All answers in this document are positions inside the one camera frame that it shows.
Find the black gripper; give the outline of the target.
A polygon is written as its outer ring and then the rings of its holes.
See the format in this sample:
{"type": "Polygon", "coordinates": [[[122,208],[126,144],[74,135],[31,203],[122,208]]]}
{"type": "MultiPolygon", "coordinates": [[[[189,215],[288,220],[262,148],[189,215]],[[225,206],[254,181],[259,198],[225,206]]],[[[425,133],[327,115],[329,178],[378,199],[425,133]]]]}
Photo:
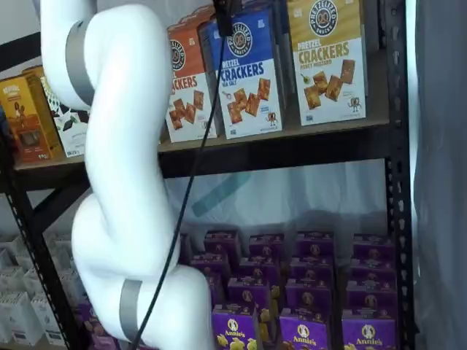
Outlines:
{"type": "Polygon", "coordinates": [[[225,10],[217,12],[217,26],[220,36],[232,36],[233,24],[229,11],[241,11],[242,0],[213,0],[216,10],[225,10]]]}

